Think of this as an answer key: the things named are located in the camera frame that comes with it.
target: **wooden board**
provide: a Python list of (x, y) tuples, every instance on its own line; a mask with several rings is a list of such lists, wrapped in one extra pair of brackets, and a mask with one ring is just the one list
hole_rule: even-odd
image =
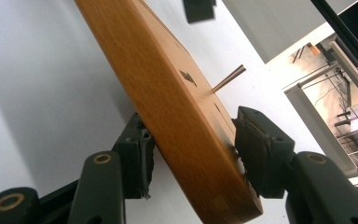
[(200, 219), (259, 216), (237, 167), (235, 127), (184, 46), (142, 0), (76, 3)]

